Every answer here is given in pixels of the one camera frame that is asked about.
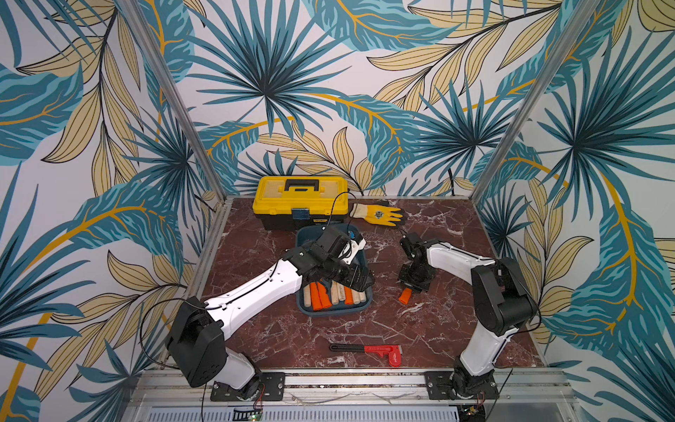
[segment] yellow toolbox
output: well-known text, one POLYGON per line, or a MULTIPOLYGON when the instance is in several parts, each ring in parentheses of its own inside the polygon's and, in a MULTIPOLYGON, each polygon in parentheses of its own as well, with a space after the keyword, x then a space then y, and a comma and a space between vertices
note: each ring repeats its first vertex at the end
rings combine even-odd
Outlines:
MULTIPOLYGON (((267 176, 260 179, 253 201, 253 212, 266 230, 296 230, 313 224, 326 224, 335 198, 347 192, 341 177, 267 176)), ((331 222, 341 222, 349 214, 347 194, 335 201, 331 222)))

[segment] tropical leaf wallpaper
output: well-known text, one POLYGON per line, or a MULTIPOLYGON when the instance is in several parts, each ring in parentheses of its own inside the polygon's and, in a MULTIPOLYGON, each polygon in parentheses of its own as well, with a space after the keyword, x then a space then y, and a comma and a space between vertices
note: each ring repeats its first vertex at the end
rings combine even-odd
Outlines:
MULTIPOLYGON (((469 194, 577 3, 203 0, 192 50, 167 62, 192 63, 178 90, 229 194, 287 172, 367 195, 469 194)), ((607 6, 569 73, 620 10, 607 6)))
POLYGON ((675 2, 611 3, 478 208, 498 252, 520 263, 541 308, 540 353, 567 372, 586 419, 673 421, 675 2))
MULTIPOLYGON (((190 12, 143 3, 180 80, 190 12)), ((0 16, 0 421, 116 421, 219 204, 113 1, 0 16)))

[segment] red marble surface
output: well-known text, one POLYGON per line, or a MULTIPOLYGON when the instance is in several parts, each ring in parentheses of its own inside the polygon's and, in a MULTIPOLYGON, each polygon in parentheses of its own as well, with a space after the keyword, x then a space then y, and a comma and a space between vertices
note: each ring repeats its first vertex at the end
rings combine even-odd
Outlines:
MULTIPOLYGON (((424 239, 493 256, 478 216, 466 200, 391 200, 407 212, 403 226, 424 239)), ((270 268, 295 233, 268 232, 255 217, 252 199, 235 199, 227 219, 203 298, 223 294, 270 268)), ((310 318, 287 296, 245 323, 227 346, 244 352, 261 368, 386 367, 387 359, 365 353, 334 353, 329 343, 399 344, 404 367, 451 367, 476 326, 471 287, 444 271, 428 293, 414 294, 407 307, 398 302, 396 280, 407 260, 394 228, 352 222, 368 242, 365 254, 375 275, 373 302, 366 310, 343 317, 310 318)), ((502 353, 499 366, 542 366, 528 334, 519 334, 502 353)))

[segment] orange dowel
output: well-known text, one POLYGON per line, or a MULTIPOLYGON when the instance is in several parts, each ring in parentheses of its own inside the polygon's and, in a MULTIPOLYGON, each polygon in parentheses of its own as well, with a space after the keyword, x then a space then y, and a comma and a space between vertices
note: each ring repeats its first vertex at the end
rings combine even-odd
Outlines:
POLYGON ((401 293, 401 297, 398 298, 398 301, 401 302, 403 305, 407 305, 411 296, 412 290, 409 288, 405 288, 403 289, 403 293, 401 293))
POLYGON ((330 297, 328 297, 328 291, 326 291, 326 287, 321 283, 316 283, 316 285, 319 288, 319 300, 321 300, 321 306, 324 309, 333 306, 330 297))
POLYGON ((350 288, 345 288, 344 289, 344 304, 345 305, 353 305, 354 304, 354 298, 352 297, 352 289, 350 288))
POLYGON ((321 299, 319 298, 319 289, 317 288, 317 284, 311 283, 309 285, 309 291, 310 295, 312 296, 312 310, 314 310, 314 312, 320 311, 323 309, 323 306, 321 306, 321 299))

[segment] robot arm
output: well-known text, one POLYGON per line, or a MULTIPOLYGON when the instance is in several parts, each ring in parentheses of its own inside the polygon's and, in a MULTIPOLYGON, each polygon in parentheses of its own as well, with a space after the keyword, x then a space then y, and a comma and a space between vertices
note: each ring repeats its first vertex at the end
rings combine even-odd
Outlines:
POLYGON ((311 282, 336 281, 357 291, 373 284, 373 276, 352 264, 366 242, 329 226, 314 242, 288 250, 267 271, 221 296, 203 303, 196 297, 182 303, 165 345, 191 387, 214 379, 247 399, 258 390, 252 363, 225 347, 225 341, 250 318, 280 298, 311 282))
POLYGON ((472 285, 478 324, 455 360, 451 396, 469 398, 493 390, 494 363, 510 338, 537 312, 518 263, 475 255, 447 242, 423 241, 415 233, 404 236, 401 246, 412 260, 399 275, 406 289, 428 290, 437 268, 472 285))

